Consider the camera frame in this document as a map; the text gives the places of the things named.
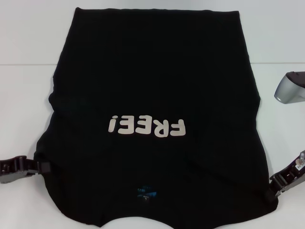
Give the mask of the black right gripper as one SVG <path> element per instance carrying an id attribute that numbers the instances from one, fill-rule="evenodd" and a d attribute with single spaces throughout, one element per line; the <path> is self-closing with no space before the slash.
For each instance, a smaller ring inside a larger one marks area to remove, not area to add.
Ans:
<path id="1" fill-rule="evenodd" d="M 283 174 L 275 174 L 265 198 L 269 202 L 275 201 L 283 192 L 303 183 L 305 181 L 305 151 L 302 151 L 284 171 Z"/>

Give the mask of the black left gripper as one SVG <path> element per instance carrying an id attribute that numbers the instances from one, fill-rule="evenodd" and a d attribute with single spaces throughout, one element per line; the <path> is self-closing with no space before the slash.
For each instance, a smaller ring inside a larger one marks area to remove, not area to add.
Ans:
<path id="1" fill-rule="evenodd" d="M 17 156 L 0 161 L 0 183 L 7 184 L 21 178 L 35 174 L 44 174 L 51 171 L 49 162 L 27 159 L 26 156 Z"/>

